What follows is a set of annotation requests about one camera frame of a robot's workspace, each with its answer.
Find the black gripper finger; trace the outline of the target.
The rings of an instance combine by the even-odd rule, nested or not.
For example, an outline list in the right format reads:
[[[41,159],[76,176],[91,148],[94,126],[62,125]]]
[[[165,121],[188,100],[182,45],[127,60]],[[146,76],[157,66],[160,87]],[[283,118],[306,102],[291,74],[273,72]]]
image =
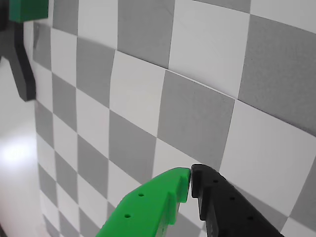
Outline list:
[[[191,167],[192,197],[209,237],[281,237],[275,228],[229,181],[205,164]]]

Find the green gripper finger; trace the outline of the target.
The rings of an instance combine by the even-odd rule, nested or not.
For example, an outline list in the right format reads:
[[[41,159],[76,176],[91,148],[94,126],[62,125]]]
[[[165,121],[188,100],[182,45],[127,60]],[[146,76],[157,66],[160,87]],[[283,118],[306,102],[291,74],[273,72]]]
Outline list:
[[[128,193],[117,205],[98,237],[163,237],[186,203],[191,170],[170,169]]]

